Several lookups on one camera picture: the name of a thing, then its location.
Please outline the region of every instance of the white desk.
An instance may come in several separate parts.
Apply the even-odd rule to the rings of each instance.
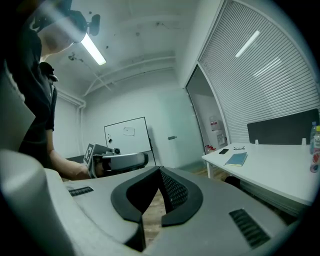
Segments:
[[[245,150],[234,150],[243,147]],[[268,191],[310,206],[320,182],[320,174],[310,171],[312,155],[309,145],[255,145],[232,143],[202,158],[227,173]],[[242,167],[225,165],[233,154],[247,152]]]

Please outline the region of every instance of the blue notebook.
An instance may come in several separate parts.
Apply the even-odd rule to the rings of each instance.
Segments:
[[[229,166],[242,166],[247,158],[247,152],[240,154],[233,154],[230,159],[225,163]]]

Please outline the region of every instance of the wooden floor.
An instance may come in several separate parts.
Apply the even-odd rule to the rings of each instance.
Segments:
[[[207,169],[198,171],[194,175],[208,177]],[[214,178],[224,181],[229,175],[221,169],[214,171]],[[149,208],[142,215],[145,243],[148,246],[161,229],[161,217],[166,214],[164,199],[160,193],[160,190],[155,194]]]

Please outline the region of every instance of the black t-shirt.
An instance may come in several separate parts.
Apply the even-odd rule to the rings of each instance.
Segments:
[[[48,151],[46,130],[54,129],[57,90],[39,67],[42,44],[37,33],[26,29],[15,40],[7,65],[13,79],[25,97],[25,104],[35,115],[19,152],[37,159],[45,168],[52,168]]]

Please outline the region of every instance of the person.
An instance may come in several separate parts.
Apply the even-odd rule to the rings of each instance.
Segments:
[[[70,180],[89,179],[88,168],[80,163],[61,157],[53,143],[57,90],[53,82],[58,79],[53,68],[44,62],[50,55],[57,54],[73,45],[74,41],[64,30],[65,24],[74,22],[70,17],[34,31],[23,29],[14,39],[12,50],[6,58],[12,77],[25,97],[26,106],[35,119],[27,131],[19,152],[37,159],[44,168],[59,172]],[[102,164],[96,167],[102,175]]]

